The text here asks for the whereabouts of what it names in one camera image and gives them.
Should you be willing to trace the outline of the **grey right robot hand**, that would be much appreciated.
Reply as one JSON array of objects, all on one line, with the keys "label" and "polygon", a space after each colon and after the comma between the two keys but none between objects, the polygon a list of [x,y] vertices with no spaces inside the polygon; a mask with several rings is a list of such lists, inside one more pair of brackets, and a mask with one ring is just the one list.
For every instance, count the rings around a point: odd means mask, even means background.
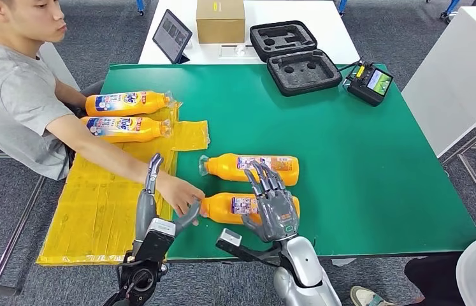
[{"label": "grey right robot hand", "polygon": [[264,243],[292,238],[297,235],[299,217],[292,194],[286,189],[280,175],[257,161],[252,162],[257,172],[256,179],[248,169],[244,170],[257,202],[259,221],[252,214],[242,216],[243,224],[252,230]]}]

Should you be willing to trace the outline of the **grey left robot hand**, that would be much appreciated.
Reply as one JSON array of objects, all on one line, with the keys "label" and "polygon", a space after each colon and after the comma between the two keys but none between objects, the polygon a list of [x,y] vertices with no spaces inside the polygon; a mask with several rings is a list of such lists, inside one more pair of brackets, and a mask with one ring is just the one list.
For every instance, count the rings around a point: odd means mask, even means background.
[{"label": "grey left robot hand", "polygon": [[136,206],[133,256],[136,260],[160,261],[164,259],[175,238],[190,225],[200,212],[200,201],[176,221],[161,219],[157,214],[155,181],[164,158],[156,153],[148,164],[148,173]]}]

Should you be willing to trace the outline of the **person's right hand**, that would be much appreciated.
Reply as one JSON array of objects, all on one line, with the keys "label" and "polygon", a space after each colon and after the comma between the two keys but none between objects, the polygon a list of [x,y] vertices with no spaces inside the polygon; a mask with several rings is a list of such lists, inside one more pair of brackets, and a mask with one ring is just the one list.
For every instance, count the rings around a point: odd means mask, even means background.
[{"label": "person's right hand", "polygon": [[180,217],[189,211],[195,201],[205,197],[202,190],[165,171],[159,172],[155,188]]}]

